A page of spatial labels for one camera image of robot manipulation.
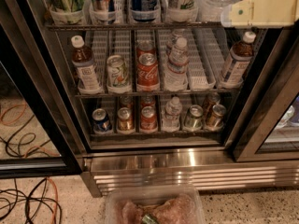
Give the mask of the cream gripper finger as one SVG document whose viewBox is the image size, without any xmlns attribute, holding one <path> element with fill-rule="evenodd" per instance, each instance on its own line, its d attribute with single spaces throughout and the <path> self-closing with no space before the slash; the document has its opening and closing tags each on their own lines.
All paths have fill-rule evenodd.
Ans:
<svg viewBox="0 0 299 224">
<path fill-rule="evenodd" d="M 227 28 L 281 28 L 297 21 L 299 0 L 242 0 L 221 13 L 221 25 Z"/>
</svg>

